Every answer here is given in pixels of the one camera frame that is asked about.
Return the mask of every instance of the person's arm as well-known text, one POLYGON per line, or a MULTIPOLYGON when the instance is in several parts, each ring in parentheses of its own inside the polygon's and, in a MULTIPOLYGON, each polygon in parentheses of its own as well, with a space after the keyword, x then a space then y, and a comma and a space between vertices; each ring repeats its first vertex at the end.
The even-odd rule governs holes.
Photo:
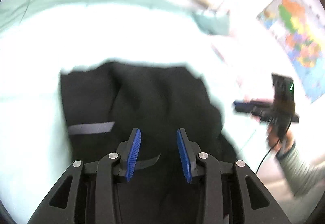
MULTIPOLYGON (((274 150, 277 151, 277 159, 289 183, 294 196, 307 194, 320 180, 325 178, 325 167, 317 168, 302 160, 296 147, 292 132, 287 133, 287 146, 285 154, 280 156, 281 144, 277 144, 274 150)), ((278 137, 269 130, 269 145, 273 146, 278 137)))

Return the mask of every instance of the white sheet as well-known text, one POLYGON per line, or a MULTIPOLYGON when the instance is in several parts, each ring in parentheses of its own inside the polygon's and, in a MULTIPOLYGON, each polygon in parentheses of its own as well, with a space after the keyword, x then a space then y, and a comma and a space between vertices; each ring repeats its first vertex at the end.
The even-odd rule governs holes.
MULTIPOLYGON (((18 224, 27 223, 70 164, 60 70, 94 68, 107 59, 186 65, 202 76, 238 150, 259 126, 233 115, 232 102, 244 96, 236 75, 190 18, 114 4, 43 11, 0 35, 0 199, 18 224)), ((247 162, 254 170, 258 159, 247 162)))

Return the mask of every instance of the gray stripe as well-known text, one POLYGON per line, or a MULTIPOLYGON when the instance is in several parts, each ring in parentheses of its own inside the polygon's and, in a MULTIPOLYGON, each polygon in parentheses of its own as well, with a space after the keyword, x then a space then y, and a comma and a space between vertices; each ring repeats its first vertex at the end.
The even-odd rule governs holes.
POLYGON ((84 135, 110 132, 113 125, 114 122, 72 125, 68 128, 68 133, 69 135, 84 135))
POLYGON ((161 154, 159 154, 157 157, 152 158, 150 160, 137 161, 135 164, 135 169, 141 170, 153 166, 154 164, 156 164, 156 162, 158 162, 160 155, 161 154))

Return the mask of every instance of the black cloth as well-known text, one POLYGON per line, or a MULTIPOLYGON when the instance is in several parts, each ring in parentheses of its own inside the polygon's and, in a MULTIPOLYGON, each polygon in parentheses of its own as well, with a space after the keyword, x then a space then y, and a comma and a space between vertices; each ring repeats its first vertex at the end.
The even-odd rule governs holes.
POLYGON ((138 160, 161 154, 157 164, 119 185, 123 223, 196 223, 201 188, 187 184, 183 176, 176 143, 179 128, 218 160, 236 160, 221 134, 219 110, 210 104, 202 80, 184 67, 110 62, 61 75, 61 96, 67 126, 115 122, 107 133, 70 135, 73 160, 100 160, 127 141, 133 128, 141 130, 138 160))

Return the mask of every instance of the light green fabric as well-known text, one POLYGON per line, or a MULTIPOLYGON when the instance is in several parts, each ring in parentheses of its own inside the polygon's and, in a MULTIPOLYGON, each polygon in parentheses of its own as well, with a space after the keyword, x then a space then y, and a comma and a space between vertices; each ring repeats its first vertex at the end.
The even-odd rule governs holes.
POLYGON ((227 35, 229 16, 216 15, 212 11, 193 11, 179 7, 166 0, 3 0, 0 2, 0 33, 31 16, 58 5, 115 3, 138 5, 192 17, 198 28, 211 35, 227 35))

